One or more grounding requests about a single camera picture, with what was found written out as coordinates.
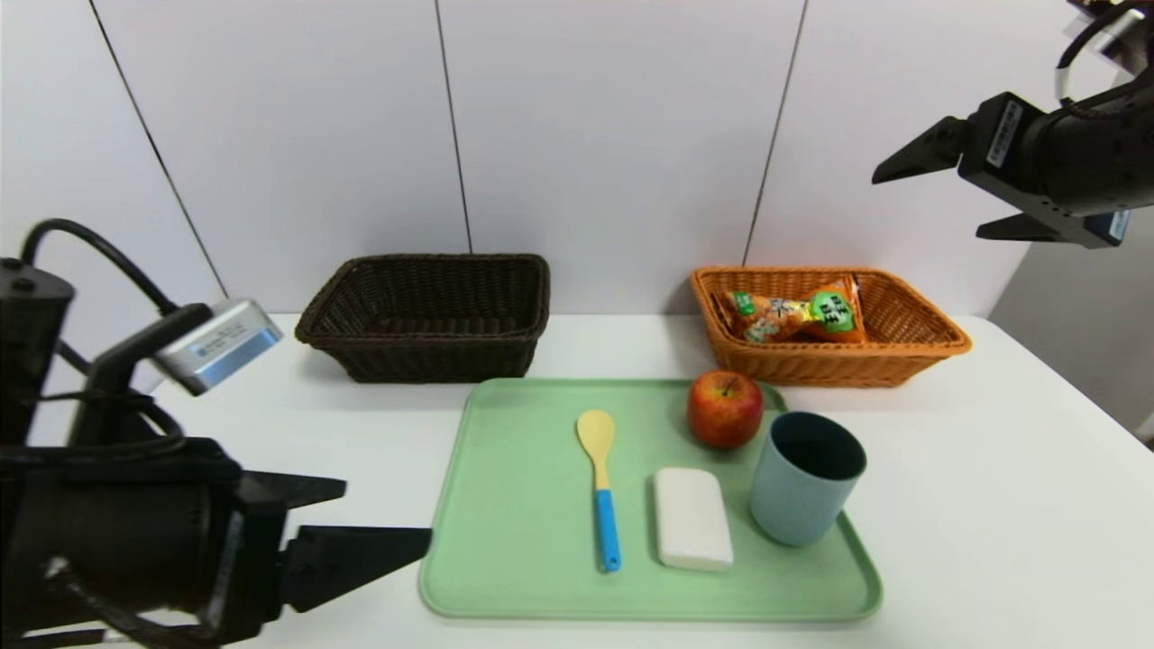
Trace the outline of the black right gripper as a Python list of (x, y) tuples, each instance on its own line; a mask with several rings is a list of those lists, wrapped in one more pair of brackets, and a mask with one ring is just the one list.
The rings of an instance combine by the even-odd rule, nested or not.
[(1043, 114), (1003, 92), (968, 122), (944, 115), (882, 161), (871, 184), (956, 165), (965, 181), (1017, 210), (977, 225), (977, 239), (1118, 247), (1130, 218), (1153, 201), (1151, 110), (1100, 119)]

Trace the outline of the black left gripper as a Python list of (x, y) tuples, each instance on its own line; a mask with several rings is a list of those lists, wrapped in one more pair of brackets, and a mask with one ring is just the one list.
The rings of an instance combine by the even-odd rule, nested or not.
[(25, 485), (25, 629), (103, 622), (149, 648), (255, 637), (409, 564), (429, 527), (301, 525), (338, 478), (243, 471), (213, 440), (148, 456), (42, 465)]

